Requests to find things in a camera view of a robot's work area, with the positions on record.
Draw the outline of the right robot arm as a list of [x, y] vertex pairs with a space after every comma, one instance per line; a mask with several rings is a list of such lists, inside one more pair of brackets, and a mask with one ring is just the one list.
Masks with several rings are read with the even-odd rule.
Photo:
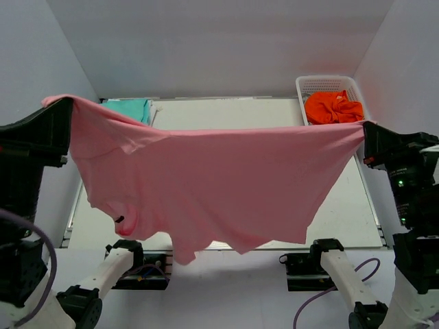
[[438, 327], [438, 137], [364, 124], [364, 164], [385, 171], [400, 224], [385, 265], [353, 265], [336, 239], [311, 245], [310, 266], [328, 275], [349, 310], [349, 328]]

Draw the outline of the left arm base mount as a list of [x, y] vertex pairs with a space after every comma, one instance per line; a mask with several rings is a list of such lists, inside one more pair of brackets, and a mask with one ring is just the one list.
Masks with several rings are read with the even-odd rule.
[[171, 252], [143, 253], [142, 268], [134, 268], [119, 279], [114, 290], [164, 291], [171, 279], [173, 255]]

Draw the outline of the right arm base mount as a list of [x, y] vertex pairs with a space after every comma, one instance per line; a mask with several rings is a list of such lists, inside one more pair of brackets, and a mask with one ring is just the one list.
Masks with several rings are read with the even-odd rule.
[[285, 266], [289, 292], [321, 292], [335, 286], [328, 273], [317, 266], [309, 253], [288, 253], [279, 257]]

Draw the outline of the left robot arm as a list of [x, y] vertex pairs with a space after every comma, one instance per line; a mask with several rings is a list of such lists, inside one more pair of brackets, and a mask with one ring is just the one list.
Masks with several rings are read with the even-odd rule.
[[109, 290], [145, 265], [141, 244], [120, 240], [95, 273], [52, 290], [55, 247], [34, 221], [45, 167], [67, 163], [73, 105], [61, 97], [1, 128], [1, 306], [11, 328], [94, 328]]

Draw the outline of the pink t-shirt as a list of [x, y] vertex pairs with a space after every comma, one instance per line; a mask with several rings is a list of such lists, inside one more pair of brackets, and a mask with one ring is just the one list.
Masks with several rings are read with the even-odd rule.
[[303, 244], [363, 126], [159, 130], [76, 96], [69, 150], [88, 201], [119, 236], [165, 232], [188, 265], [213, 241], [240, 254]]

